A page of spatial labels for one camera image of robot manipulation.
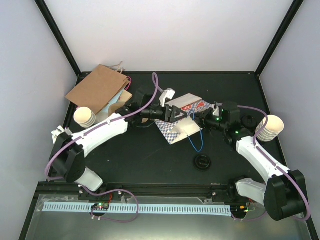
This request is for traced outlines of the blue checkered paper bag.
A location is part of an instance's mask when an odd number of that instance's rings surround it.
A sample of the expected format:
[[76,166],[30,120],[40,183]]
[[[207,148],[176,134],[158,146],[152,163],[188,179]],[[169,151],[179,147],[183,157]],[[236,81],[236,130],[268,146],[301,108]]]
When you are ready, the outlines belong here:
[[196,124],[193,114],[211,108],[212,104],[191,93],[173,99],[167,104],[171,107],[178,107],[187,114],[187,116],[174,123],[155,120],[156,126],[170,145],[187,139],[198,132],[202,136],[202,129]]

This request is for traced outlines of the brown pulp cup carrier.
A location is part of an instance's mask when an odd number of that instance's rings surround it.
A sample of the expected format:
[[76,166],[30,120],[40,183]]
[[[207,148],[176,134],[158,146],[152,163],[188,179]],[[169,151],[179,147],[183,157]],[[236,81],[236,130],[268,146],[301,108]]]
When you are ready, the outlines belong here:
[[[113,113],[116,112],[116,110],[122,108],[123,106],[125,105],[124,102],[117,102],[117,103],[114,103],[112,104],[109,109],[108,109],[108,117],[110,117]],[[143,118],[142,120],[140,120],[138,123],[146,123],[147,121],[149,121],[148,118]]]

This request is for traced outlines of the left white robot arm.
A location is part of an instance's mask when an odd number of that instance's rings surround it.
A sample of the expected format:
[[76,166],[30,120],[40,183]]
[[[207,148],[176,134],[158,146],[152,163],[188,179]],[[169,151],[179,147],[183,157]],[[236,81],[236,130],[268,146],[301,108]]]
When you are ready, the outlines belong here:
[[172,89],[165,90],[159,99],[156,95],[139,88],[124,106],[107,119],[77,133],[59,126],[51,132],[54,146],[45,173],[54,169],[57,172],[55,179],[84,186],[95,199],[103,199],[108,188],[103,184],[103,179],[86,165],[85,159],[93,150],[124,134],[131,125],[140,124],[142,119],[176,123],[187,117],[185,111],[165,102],[166,99],[172,99]]

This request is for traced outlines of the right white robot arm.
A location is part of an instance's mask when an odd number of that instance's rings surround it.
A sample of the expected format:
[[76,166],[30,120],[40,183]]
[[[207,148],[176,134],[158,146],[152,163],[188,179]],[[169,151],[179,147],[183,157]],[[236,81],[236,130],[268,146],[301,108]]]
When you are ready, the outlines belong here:
[[192,113],[191,118],[202,129],[213,129],[224,134],[225,141],[244,157],[259,173],[264,183],[251,178],[237,180],[228,187],[228,198],[234,202],[243,197],[264,206],[266,213],[275,221],[303,214],[302,221],[311,216],[304,175],[290,170],[278,162],[241,123],[242,105],[235,102],[215,104],[209,109]]

